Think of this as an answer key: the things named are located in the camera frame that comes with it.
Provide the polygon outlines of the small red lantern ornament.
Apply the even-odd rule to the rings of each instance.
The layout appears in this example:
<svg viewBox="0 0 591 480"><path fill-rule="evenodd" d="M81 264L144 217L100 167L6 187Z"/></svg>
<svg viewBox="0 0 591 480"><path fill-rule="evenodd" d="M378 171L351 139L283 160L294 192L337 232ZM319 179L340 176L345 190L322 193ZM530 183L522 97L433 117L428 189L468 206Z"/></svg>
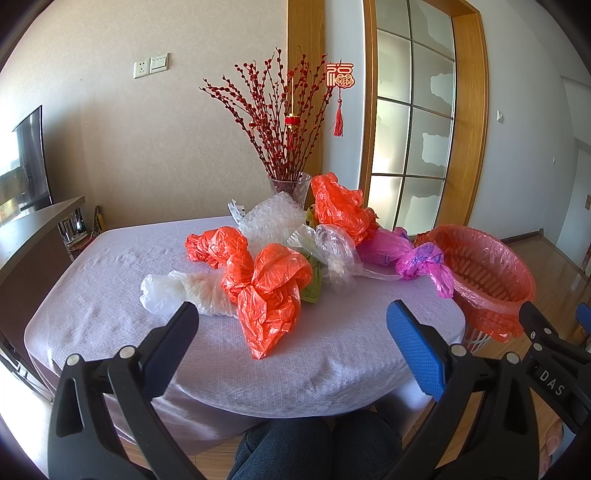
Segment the small red lantern ornament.
<svg viewBox="0 0 591 480"><path fill-rule="evenodd" d="M288 95L288 112L284 121L286 122L287 128L287 139L291 140L294 135L294 129L297 128L298 119L296 113L294 113L294 93L296 93L296 84L294 83L294 71L287 71L288 86L290 86L290 95Z"/></svg>

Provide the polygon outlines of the wall switch and socket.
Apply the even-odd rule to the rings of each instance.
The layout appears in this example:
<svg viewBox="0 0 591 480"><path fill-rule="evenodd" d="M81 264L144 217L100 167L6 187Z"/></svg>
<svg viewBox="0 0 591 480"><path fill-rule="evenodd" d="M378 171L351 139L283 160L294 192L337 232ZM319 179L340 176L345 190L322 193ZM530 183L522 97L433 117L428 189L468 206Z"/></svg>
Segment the wall switch and socket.
<svg viewBox="0 0 591 480"><path fill-rule="evenodd" d="M148 75L166 71L169 67L169 54L165 53L133 64L133 78L139 79Z"/></svg>

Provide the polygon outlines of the magenta plastic bag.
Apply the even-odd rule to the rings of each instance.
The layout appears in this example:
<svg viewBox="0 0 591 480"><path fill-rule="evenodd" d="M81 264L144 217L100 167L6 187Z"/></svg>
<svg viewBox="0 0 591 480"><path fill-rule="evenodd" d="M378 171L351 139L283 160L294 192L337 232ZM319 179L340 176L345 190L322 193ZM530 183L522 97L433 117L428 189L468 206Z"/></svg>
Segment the magenta plastic bag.
<svg viewBox="0 0 591 480"><path fill-rule="evenodd" d="M454 275L446 265L444 253L433 242L415 246L402 227L379 228L356 247L363 262L380 267L393 267L403 280L429 277L441 298L454 295Z"/></svg>

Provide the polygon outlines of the glass vase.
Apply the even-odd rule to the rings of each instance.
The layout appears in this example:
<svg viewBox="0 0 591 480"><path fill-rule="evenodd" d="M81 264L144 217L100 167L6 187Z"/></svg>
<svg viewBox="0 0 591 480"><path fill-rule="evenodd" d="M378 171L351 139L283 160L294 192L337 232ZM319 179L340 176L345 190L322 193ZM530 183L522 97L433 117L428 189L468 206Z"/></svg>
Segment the glass vase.
<svg viewBox="0 0 591 480"><path fill-rule="evenodd" d="M311 175L307 172L298 174L297 180L277 180L269 178L273 192L284 192L290 195L298 205L304 207L308 197L308 188L311 184Z"/></svg>

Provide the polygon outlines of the white plastic bag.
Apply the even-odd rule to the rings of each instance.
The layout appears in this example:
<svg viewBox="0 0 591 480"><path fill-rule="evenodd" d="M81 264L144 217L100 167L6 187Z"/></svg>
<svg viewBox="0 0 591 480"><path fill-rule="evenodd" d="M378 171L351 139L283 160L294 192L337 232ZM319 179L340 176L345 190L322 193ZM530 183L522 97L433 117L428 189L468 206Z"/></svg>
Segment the white plastic bag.
<svg viewBox="0 0 591 480"><path fill-rule="evenodd" d="M221 270L167 275L148 274L140 284L139 301L151 314L170 318L182 303L192 304L200 315L238 317L235 304L221 288Z"/></svg>

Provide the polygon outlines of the dark tv cabinet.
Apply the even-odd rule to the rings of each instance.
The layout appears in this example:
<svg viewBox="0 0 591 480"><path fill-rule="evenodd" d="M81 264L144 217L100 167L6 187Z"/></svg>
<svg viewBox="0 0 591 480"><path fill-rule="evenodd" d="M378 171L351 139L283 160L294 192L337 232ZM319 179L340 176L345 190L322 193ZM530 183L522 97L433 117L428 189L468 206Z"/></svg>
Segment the dark tv cabinet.
<svg viewBox="0 0 591 480"><path fill-rule="evenodd" d="M28 369L26 326L71 264L57 225L84 202L74 197L1 227L1 334Z"/></svg>

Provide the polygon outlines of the green paw print bag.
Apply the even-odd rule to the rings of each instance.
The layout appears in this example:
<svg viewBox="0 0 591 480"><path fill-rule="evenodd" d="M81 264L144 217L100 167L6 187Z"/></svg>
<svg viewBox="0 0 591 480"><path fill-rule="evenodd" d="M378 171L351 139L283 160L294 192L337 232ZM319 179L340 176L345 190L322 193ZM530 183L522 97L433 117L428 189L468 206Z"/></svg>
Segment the green paw print bag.
<svg viewBox="0 0 591 480"><path fill-rule="evenodd" d="M317 220L315 220L315 205L311 205L307 210L307 221L305 224L315 229L318 226ZM318 262L318 259L312 256L310 253L304 253L304 257L307 258L308 263L311 265L312 278L310 284L301 291L301 299L305 303L317 304L318 298L322 291L322 265Z"/></svg>

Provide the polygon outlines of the television screen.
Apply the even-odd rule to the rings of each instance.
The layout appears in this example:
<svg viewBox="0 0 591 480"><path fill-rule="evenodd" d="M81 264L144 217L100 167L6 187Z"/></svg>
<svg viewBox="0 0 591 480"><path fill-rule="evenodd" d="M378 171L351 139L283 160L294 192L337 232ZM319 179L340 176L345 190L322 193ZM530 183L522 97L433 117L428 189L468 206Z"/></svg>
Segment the television screen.
<svg viewBox="0 0 591 480"><path fill-rule="evenodd" d="M1 225L53 203L39 105L1 137Z"/></svg>

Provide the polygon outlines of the frosted glass sliding door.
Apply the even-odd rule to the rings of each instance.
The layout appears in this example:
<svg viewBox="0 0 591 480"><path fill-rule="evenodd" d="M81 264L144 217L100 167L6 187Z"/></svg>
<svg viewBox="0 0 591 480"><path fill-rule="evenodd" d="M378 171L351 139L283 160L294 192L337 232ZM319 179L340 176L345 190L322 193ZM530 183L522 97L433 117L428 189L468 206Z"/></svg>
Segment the frosted glass sliding door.
<svg viewBox="0 0 591 480"><path fill-rule="evenodd" d="M452 18L425 1L376 4L377 120L369 205L385 229L432 229L455 128Z"/></svg>

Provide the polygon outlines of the clear plastic bag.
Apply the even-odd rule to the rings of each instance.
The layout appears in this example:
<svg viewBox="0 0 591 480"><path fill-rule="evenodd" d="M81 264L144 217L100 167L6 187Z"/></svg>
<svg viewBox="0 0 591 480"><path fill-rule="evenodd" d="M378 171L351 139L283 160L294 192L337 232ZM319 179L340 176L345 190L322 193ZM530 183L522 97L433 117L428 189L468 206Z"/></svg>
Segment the clear plastic bag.
<svg viewBox="0 0 591 480"><path fill-rule="evenodd" d="M356 277L380 281L398 281L401 275L370 270L356 251L356 244L344 229L332 225L318 225L315 229L301 224L291 233L287 244L303 250L322 264L322 281L338 294L346 294L356 287Z"/></svg>

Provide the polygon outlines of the clutter on floor by cabinet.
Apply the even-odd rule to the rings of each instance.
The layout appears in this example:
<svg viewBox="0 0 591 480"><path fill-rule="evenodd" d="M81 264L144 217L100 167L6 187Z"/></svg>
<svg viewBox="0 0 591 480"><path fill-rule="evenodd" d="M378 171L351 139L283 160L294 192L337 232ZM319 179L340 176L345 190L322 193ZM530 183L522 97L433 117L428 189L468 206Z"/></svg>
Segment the clutter on floor by cabinet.
<svg viewBox="0 0 591 480"><path fill-rule="evenodd" d="M106 224L100 205L93 211L93 223L90 228L85 224L80 208L57 224L58 232L67 251L74 255L81 253L98 235L106 230Z"/></svg>

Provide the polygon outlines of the red berry branches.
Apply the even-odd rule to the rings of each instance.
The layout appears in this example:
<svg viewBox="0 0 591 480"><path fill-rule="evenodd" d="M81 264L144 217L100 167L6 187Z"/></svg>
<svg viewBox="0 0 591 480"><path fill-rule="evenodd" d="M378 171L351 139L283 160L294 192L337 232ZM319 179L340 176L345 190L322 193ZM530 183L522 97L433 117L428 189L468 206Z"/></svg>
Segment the red berry branches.
<svg viewBox="0 0 591 480"><path fill-rule="evenodd" d="M262 64L252 61L233 65L239 76L237 82L223 75L219 85L204 80L200 90L228 110L245 132L267 176L297 180L315 151L332 98L332 90L325 83L325 65L325 54L318 57L317 63L301 54L289 68L277 48ZM287 71L294 71L294 113L298 119L291 140L287 139L284 121L290 95Z"/></svg>

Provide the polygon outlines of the large orange plastic bag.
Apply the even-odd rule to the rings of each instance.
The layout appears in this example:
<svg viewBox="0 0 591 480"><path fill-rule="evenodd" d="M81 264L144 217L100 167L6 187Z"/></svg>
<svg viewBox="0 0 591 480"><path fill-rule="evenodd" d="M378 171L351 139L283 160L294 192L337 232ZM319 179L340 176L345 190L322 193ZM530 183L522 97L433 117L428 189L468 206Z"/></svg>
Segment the large orange plastic bag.
<svg viewBox="0 0 591 480"><path fill-rule="evenodd" d="M217 284L236 308L252 358L266 357L301 314L301 290L314 277L307 258L277 243L252 256L246 237L228 226L188 235L185 248L188 259L221 274Z"/></svg>

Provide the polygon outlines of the bubble wrap sheet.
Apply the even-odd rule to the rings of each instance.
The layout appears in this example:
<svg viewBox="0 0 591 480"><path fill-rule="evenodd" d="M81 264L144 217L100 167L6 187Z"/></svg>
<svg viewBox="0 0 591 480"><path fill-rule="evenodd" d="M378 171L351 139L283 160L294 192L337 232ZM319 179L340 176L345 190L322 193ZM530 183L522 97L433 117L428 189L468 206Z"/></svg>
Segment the bubble wrap sheet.
<svg viewBox="0 0 591 480"><path fill-rule="evenodd" d="M249 212L231 200L228 210L253 257L271 243L287 246L290 235L307 220L304 209L286 192L267 198Z"/></svg>

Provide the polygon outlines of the red fu tassel ornament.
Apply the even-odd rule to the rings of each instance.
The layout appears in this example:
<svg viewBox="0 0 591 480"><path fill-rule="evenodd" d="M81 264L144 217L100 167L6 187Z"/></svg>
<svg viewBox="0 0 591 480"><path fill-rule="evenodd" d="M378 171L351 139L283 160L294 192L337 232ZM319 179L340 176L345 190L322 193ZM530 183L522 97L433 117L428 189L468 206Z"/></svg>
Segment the red fu tassel ornament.
<svg viewBox="0 0 591 480"><path fill-rule="evenodd" d="M351 89L356 84L353 76L355 64L351 62L332 62L325 65L325 83L329 90L337 90L337 111L335 111L335 125L332 135L342 137L344 134L344 118L342 117L342 91Z"/></svg>

